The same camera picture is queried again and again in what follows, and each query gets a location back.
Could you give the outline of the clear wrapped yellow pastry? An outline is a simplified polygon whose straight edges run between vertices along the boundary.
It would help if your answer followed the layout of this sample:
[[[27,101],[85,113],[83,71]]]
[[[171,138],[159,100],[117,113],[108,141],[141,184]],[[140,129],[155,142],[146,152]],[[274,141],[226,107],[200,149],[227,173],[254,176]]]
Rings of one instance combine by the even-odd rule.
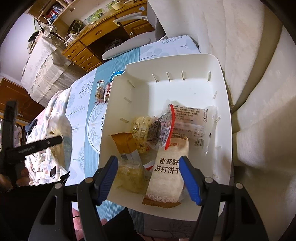
[[[129,192],[145,194],[150,178],[150,171],[146,170],[141,162],[119,160],[113,185]]]

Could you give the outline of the orange wrapped rice cracker snack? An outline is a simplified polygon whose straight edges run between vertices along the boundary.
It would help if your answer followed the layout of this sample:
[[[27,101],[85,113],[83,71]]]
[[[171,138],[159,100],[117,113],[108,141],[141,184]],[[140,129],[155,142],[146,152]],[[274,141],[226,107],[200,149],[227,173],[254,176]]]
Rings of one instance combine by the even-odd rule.
[[[135,118],[129,132],[119,132],[111,135],[115,142],[119,154],[132,154],[137,151],[143,164],[154,161],[156,151],[148,144],[147,136],[154,118],[150,116],[140,116]]]

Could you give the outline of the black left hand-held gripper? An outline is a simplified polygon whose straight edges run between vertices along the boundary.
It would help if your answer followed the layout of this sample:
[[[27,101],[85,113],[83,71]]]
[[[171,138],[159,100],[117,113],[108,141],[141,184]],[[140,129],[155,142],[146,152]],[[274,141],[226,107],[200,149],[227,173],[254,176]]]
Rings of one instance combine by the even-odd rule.
[[[2,128],[1,173],[9,178],[13,187],[16,187],[17,180],[21,178],[26,156],[59,145],[63,141],[61,136],[56,136],[15,148],[13,141],[17,107],[16,101],[6,103]]]

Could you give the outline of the white plastic storage bin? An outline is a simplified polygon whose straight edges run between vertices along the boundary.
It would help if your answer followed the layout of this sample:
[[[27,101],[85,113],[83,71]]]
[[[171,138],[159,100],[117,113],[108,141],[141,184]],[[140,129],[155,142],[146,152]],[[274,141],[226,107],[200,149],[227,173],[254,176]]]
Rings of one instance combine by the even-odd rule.
[[[135,118],[161,115],[165,102],[191,108],[217,107],[218,118],[208,155],[189,146],[188,159],[205,177],[227,185],[232,159],[232,130],[229,101],[218,59],[210,54],[159,57],[126,65],[122,75],[114,77],[102,131],[99,166],[110,156],[141,162],[137,151],[119,154],[111,135],[129,132]],[[200,206],[193,202],[184,183],[180,205],[162,208],[142,204],[145,194],[112,188],[107,199],[130,209],[159,217],[190,220],[197,218]]]

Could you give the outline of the floral blanket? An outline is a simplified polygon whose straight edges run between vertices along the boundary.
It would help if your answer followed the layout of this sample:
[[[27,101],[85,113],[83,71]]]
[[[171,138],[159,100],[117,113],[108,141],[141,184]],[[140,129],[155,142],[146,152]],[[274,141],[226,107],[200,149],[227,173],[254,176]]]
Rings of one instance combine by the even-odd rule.
[[[37,141],[45,144],[44,149],[26,156],[31,185],[56,182],[69,171],[72,154],[72,127],[66,117],[69,97],[69,88],[54,94],[27,137],[28,144]]]

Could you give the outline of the blue red snack packet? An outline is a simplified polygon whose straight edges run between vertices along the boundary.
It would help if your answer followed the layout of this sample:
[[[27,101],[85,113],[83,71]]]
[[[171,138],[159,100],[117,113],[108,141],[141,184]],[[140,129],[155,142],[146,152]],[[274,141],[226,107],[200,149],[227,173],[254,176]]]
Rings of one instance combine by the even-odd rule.
[[[122,75],[122,73],[124,73],[123,70],[119,70],[119,71],[116,71],[116,72],[112,73],[112,75],[110,77],[110,80],[109,80],[109,82],[108,82],[108,84],[106,85],[106,88],[105,88],[104,102],[108,102],[114,77]]]

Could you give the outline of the white sofa cushions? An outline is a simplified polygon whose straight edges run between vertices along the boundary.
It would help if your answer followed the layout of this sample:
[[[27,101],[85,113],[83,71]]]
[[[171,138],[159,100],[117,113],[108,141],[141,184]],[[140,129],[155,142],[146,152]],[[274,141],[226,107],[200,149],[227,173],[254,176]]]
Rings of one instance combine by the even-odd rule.
[[[151,1],[169,37],[217,57],[227,84],[234,180],[270,240],[295,240],[295,41],[263,1]]]

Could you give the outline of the white lace covered cabinet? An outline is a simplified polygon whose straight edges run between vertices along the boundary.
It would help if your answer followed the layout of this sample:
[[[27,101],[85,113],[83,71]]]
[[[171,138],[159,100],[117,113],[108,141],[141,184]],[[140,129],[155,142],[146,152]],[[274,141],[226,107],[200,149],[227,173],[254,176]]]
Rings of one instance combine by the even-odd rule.
[[[44,107],[55,93],[69,88],[86,74],[62,55],[64,48],[64,43],[58,38],[42,36],[23,69],[23,88],[32,100]]]

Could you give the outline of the beige soda cracker packet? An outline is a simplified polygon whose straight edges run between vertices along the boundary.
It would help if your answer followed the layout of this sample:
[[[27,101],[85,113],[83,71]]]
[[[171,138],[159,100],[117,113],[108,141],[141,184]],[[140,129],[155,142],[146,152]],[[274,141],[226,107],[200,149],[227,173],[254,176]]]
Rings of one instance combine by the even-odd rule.
[[[179,159],[188,154],[187,138],[172,138],[167,149],[158,150],[142,204],[162,208],[172,208],[181,204],[184,180],[179,169]]]

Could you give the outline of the grey white office chair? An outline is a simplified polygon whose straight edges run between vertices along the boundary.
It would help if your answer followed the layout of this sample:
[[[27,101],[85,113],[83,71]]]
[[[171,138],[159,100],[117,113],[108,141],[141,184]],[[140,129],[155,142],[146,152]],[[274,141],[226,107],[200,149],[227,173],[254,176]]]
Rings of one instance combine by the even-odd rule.
[[[145,33],[136,35],[135,37],[130,38],[129,40],[123,42],[122,44],[107,50],[102,55],[103,60],[115,58],[135,48],[168,38],[167,34],[165,33],[165,30],[163,29],[160,21],[158,20],[149,2],[147,2],[146,16],[144,16],[140,12],[136,12],[136,13],[128,14],[120,18],[117,18],[116,20],[114,20],[114,23],[122,23],[126,21],[131,21],[131,20],[147,21],[154,28],[154,31],[145,32]]]

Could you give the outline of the wooden wall bookshelf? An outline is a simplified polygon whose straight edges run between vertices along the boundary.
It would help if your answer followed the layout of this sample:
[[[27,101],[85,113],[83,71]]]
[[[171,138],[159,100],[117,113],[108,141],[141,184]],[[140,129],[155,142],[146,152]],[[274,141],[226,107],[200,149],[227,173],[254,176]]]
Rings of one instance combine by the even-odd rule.
[[[28,14],[34,19],[47,24],[48,18],[51,17],[50,11],[53,6],[60,6],[61,10],[53,12],[54,19],[52,24],[56,27],[57,35],[64,39],[68,35],[68,29],[74,20],[86,20],[97,10],[102,9],[102,13],[110,11],[112,4],[116,1],[35,1],[29,8]]]

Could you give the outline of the clear white printed snack bag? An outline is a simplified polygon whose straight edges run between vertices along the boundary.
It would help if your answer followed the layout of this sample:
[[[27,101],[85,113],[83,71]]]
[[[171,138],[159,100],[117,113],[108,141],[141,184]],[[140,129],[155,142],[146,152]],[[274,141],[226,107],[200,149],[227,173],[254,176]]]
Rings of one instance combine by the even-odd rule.
[[[191,108],[174,104],[173,108],[175,124],[172,136],[187,138],[190,147],[200,149],[204,156],[208,155],[218,118],[217,107]]]

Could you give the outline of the dark jerky clear packet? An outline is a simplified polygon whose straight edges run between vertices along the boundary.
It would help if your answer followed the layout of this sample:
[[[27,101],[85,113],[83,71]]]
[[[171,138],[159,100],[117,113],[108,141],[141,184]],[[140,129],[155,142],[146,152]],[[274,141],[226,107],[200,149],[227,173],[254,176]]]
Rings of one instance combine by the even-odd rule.
[[[155,151],[167,150],[175,126],[175,109],[171,101],[167,100],[161,115],[150,125],[147,134],[147,143]]]

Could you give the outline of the wooden desk with drawers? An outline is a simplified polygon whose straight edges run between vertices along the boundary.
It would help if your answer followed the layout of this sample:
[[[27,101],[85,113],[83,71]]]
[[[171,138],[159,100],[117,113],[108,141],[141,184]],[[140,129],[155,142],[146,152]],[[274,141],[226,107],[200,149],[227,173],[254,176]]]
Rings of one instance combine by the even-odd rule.
[[[154,27],[145,20],[114,22],[118,18],[135,13],[145,16],[147,1],[133,1],[124,4],[123,8],[117,11],[113,9],[105,13],[99,20],[84,27],[62,54],[72,61],[73,65],[89,72],[104,63],[102,55],[110,47],[154,30]]]

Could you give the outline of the red white snack packet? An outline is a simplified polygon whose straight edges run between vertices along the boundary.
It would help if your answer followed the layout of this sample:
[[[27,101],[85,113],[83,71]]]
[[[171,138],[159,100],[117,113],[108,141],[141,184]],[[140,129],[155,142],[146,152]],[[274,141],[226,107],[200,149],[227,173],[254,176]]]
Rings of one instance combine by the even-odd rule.
[[[154,164],[155,164],[155,160],[152,160],[146,164],[144,164],[144,168],[147,170],[147,171],[151,171],[154,167]]]

